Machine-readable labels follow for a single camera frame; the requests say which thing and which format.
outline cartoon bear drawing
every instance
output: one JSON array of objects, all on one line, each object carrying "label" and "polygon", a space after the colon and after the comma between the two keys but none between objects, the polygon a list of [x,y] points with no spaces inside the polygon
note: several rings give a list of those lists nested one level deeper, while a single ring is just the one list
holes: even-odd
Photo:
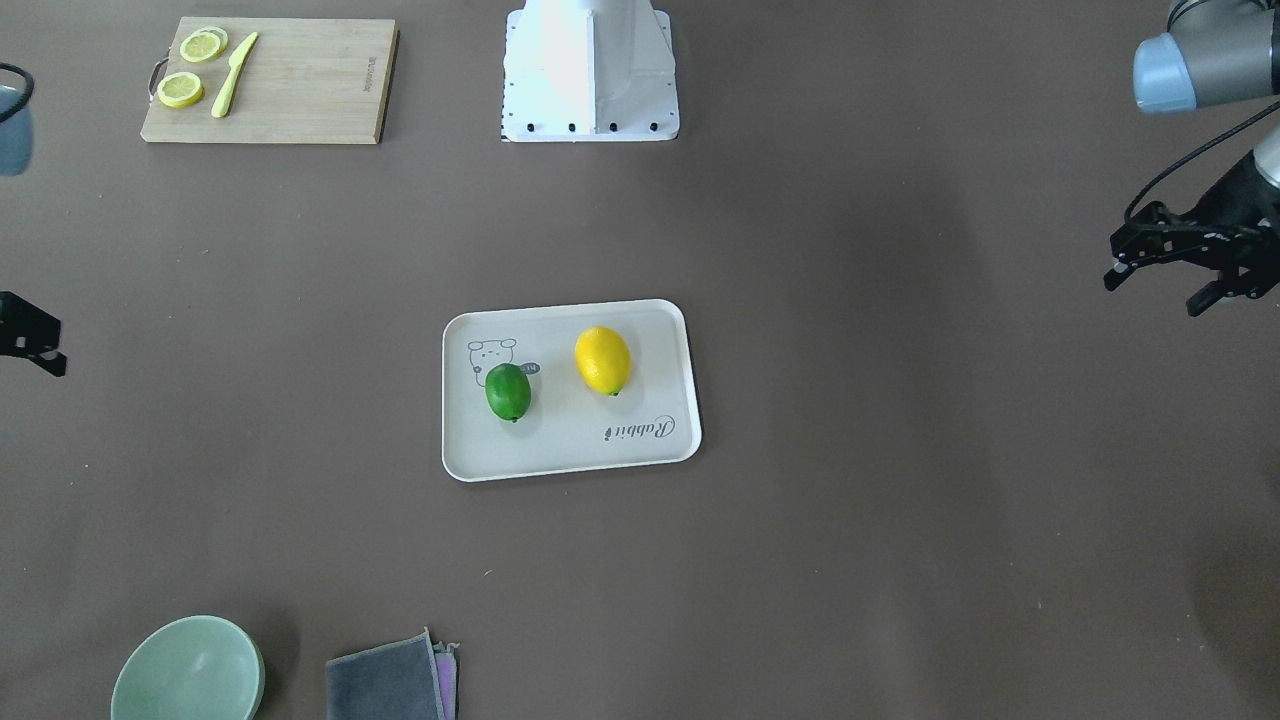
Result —
[{"label": "cartoon bear drawing", "polygon": [[513,361],[516,359],[515,347],[516,341],[509,337],[507,340],[468,342],[467,350],[471,351],[471,372],[475,373],[476,384],[484,387],[484,378],[489,374],[489,370],[503,363]]}]

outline knife blade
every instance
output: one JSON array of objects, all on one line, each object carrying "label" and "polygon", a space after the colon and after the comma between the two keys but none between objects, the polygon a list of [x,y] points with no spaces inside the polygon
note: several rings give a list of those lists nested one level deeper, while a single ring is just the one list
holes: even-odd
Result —
[{"label": "knife blade", "polygon": [[218,91],[218,99],[214,100],[214,109],[210,114],[215,118],[221,118],[227,115],[227,111],[232,108],[232,96],[236,95],[236,83],[239,81],[239,73],[244,68],[244,59],[248,56],[248,51],[253,47],[253,42],[257,41],[257,33],[252,32],[248,37],[241,41],[236,46],[236,51],[232,53],[228,64],[232,67],[232,72],[228,73],[227,81],[223,83],[223,88]]}]

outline lemon slice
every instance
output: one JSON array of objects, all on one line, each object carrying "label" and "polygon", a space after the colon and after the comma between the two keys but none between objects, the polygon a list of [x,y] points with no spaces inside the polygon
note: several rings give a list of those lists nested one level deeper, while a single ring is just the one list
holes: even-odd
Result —
[{"label": "lemon slice", "polygon": [[218,46],[218,51],[221,53],[223,50],[227,50],[228,37],[227,37],[227,31],[225,29],[223,29],[220,27],[212,27],[212,26],[210,26],[210,27],[202,27],[202,28],[197,29],[196,32],[211,32],[211,33],[216,35],[218,38],[223,41],[223,44]]},{"label": "lemon slice", "polygon": [[193,105],[205,96],[205,86],[196,73],[173,73],[160,81],[156,97],[170,108]]},{"label": "lemon slice", "polygon": [[212,60],[223,51],[223,38],[212,32],[193,32],[182,41],[178,54],[188,63]]}]

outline knife handle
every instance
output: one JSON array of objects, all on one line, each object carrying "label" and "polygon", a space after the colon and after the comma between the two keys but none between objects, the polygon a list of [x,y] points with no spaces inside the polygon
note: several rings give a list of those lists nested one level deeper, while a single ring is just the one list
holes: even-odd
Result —
[{"label": "knife handle", "polygon": [[214,100],[214,109],[210,114],[215,118],[223,118],[227,111],[232,109],[232,95],[236,95],[236,82],[239,81],[241,68],[244,65],[236,65],[232,68],[230,74],[227,76],[227,81],[223,82],[223,88],[218,91],[218,99]]}]

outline green lime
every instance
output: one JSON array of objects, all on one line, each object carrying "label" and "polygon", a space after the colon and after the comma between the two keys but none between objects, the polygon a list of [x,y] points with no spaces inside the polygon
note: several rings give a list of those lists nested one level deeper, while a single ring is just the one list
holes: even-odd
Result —
[{"label": "green lime", "polygon": [[529,378],[520,368],[503,363],[485,375],[484,396],[494,415],[515,423],[529,411],[532,391],[529,388]]}]

